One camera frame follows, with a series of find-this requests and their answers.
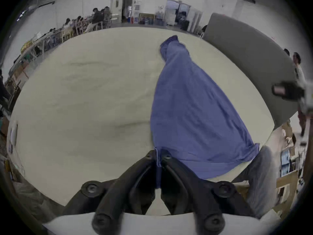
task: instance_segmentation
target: white table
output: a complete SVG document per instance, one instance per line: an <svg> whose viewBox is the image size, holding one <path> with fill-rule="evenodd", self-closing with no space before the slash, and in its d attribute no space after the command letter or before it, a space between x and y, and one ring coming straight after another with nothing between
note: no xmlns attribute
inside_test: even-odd
<svg viewBox="0 0 313 235"><path fill-rule="evenodd" d="M17 121L11 159L25 179L66 205L84 182L118 178L153 149L151 105L164 66L159 46L172 35L228 96L253 141L263 145L274 127L271 114L251 81L219 50L166 29L113 28L66 41L23 87L9 133ZM232 180L247 164L222 179Z"/></svg>

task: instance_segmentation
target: white wall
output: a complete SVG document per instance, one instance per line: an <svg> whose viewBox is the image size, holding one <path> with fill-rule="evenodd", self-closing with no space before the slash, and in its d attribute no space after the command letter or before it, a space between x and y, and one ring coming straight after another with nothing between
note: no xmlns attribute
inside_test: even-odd
<svg viewBox="0 0 313 235"><path fill-rule="evenodd" d="M67 18L74 19L87 16L92 9L110 6L111 0L55 0L54 5L37 9L32 18L27 20L16 36L18 40L13 41L7 53L3 66L3 75L6 79L7 73L13 65L13 57L19 55L22 45L29 40L34 33L49 31L50 28L61 27ZM155 13L158 7L166 6L166 0L137 0L141 4L141 11ZM233 17L258 29L268 37L271 37L281 48L287 48L291 53L298 52L302 58L302 68L309 77L313 78L313 59L311 47L299 21L292 13L284 0L257 0L256 4L242 0L181 0L193 8L203 12L200 25L209 22L213 12Z"/></svg>

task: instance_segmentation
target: seated person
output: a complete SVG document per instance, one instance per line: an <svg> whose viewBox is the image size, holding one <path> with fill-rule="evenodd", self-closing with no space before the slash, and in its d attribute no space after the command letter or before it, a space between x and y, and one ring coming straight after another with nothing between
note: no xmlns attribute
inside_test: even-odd
<svg viewBox="0 0 313 235"><path fill-rule="evenodd" d="M69 26L71 26L71 19L67 18L65 24L63 25L63 28L68 28Z"/></svg>
<svg viewBox="0 0 313 235"><path fill-rule="evenodd" d="M98 8L94 8L92 11L94 13L94 17L92 18L91 23L88 24L87 29L84 33L90 32L94 26L98 26L98 23L104 20L104 16L98 10Z"/></svg>

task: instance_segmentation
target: black jacket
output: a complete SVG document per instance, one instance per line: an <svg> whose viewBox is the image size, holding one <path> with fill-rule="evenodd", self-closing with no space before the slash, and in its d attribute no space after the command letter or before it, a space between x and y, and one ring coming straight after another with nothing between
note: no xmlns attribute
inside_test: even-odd
<svg viewBox="0 0 313 235"><path fill-rule="evenodd" d="M104 20L104 16L102 15L102 13L100 11L97 11L95 14L94 14L94 17L92 18L92 21L91 23L92 24L95 24L95 23L99 23L101 21Z"/></svg>

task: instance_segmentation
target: gray panel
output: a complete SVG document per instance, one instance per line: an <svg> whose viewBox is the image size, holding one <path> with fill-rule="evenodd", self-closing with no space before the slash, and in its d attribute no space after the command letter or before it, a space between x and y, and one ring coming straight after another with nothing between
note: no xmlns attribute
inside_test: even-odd
<svg viewBox="0 0 313 235"><path fill-rule="evenodd" d="M257 29L217 13L212 14L203 39L224 53L251 80L263 97L275 128L295 114L297 103L275 97L271 90L274 83L295 80L295 65L278 44Z"/></svg>

